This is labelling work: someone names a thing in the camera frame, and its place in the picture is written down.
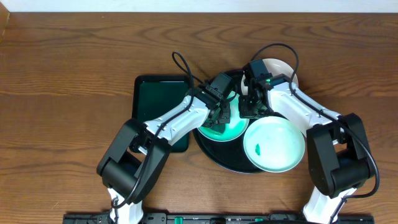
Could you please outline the green sponge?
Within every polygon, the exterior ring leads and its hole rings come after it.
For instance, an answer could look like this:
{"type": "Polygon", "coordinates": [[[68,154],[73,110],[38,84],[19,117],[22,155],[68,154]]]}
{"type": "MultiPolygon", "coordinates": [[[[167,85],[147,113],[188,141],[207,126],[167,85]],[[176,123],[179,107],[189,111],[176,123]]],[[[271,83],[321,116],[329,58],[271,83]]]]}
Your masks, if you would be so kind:
{"type": "Polygon", "coordinates": [[[221,136],[226,129],[225,124],[215,124],[210,128],[204,128],[208,135],[221,136]]]}

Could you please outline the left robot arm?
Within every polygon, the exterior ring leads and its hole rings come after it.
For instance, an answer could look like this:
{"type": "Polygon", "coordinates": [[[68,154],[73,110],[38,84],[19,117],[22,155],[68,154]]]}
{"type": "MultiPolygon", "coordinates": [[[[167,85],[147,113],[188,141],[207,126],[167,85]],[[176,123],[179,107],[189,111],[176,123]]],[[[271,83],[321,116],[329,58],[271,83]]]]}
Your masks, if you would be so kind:
{"type": "Polygon", "coordinates": [[[157,182],[172,146],[205,124],[210,114],[228,109],[230,94],[191,92],[166,114],[144,123],[126,121],[100,160],[96,172],[111,196],[113,223],[139,223],[142,201],[157,182]]]}

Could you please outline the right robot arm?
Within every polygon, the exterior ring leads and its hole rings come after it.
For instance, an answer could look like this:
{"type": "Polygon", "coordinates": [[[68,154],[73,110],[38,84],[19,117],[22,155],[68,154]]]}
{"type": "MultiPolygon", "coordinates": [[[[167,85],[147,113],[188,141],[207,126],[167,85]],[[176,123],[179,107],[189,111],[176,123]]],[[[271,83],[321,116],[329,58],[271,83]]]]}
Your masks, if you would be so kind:
{"type": "Polygon", "coordinates": [[[371,177],[375,178],[370,197],[380,184],[379,170],[371,155],[363,122],[354,113],[342,116],[330,111],[302,92],[294,77],[270,73],[244,75],[241,115],[253,106],[265,111],[251,112],[253,118],[279,113],[298,128],[307,139],[308,168],[315,185],[310,201],[303,209],[314,223],[333,223],[354,191],[371,177]]]}

